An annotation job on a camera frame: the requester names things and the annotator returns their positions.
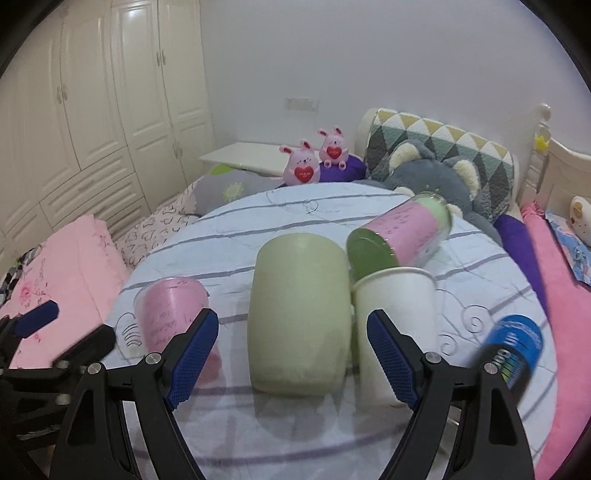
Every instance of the pink plastic cup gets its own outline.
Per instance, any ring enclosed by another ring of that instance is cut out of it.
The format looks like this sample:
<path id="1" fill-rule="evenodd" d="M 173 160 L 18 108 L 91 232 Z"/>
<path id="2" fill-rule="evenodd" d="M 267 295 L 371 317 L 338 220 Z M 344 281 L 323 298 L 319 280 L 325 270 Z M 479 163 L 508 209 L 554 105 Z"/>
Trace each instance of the pink plastic cup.
<path id="1" fill-rule="evenodd" d="M 162 353 L 172 337 L 186 332 L 208 306 L 207 290 L 193 278 L 163 278 L 142 288 L 135 296 L 134 312 L 147 352 Z M 221 358 L 214 346 L 199 383 L 217 378 L 220 367 Z"/>

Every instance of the pink bunny plush toy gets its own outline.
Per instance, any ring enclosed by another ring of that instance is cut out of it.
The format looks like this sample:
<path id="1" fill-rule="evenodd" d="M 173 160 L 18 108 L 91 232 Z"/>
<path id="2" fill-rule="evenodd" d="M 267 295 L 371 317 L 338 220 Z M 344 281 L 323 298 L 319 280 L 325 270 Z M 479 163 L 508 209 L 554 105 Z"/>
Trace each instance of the pink bunny plush toy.
<path id="1" fill-rule="evenodd" d="M 283 171 L 283 180 L 287 186 L 320 181 L 320 164 L 307 140 L 301 141 L 301 149 L 282 145 L 279 150 L 290 155 Z"/>
<path id="2" fill-rule="evenodd" d="M 318 130 L 318 133 L 324 137 L 324 144 L 320 149 L 320 159 L 324 161 L 324 166 L 330 168 L 337 164 L 341 170 L 346 169 L 349 149 L 343 138 L 343 131 L 339 127 L 335 127 L 335 132 L 332 135 L 326 130 Z"/>

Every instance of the red heart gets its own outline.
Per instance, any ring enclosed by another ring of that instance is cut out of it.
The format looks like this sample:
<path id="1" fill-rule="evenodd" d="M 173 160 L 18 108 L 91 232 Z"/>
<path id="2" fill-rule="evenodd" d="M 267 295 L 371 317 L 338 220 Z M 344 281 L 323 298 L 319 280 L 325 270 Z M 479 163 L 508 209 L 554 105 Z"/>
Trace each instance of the red heart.
<path id="1" fill-rule="evenodd" d="M 312 167 L 296 167 L 294 170 L 295 177 L 302 183 L 308 183 L 314 175 L 314 169 Z"/>
<path id="2" fill-rule="evenodd" d="M 343 149 L 340 147 L 326 147 L 326 153 L 328 153 L 329 157 L 333 160 L 336 160 L 340 157 Z"/>

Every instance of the white wardrobe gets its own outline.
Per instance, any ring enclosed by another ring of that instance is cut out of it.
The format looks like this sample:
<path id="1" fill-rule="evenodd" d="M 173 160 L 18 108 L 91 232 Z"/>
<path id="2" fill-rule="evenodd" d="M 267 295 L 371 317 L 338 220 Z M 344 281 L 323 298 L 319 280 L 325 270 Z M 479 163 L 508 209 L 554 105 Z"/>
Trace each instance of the white wardrobe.
<path id="1" fill-rule="evenodd" d="M 213 150 L 199 0 L 67 0 L 0 78 L 0 271 L 85 213 L 122 235 Z"/>

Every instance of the bed post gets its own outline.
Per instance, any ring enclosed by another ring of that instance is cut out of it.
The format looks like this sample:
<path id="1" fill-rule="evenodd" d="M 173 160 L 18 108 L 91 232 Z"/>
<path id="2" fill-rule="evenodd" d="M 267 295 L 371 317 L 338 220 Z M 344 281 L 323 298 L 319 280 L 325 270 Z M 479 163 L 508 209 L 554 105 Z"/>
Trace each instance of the bed post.
<path id="1" fill-rule="evenodd" d="M 551 138 L 548 125 L 551 115 L 552 110 L 548 105 L 544 103 L 540 105 L 540 122 L 535 131 L 530 166 L 517 194 L 517 203 L 520 207 L 535 200 L 538 189 L 544 180 L 545 168 L 548 165 L 548 145 Z"/>

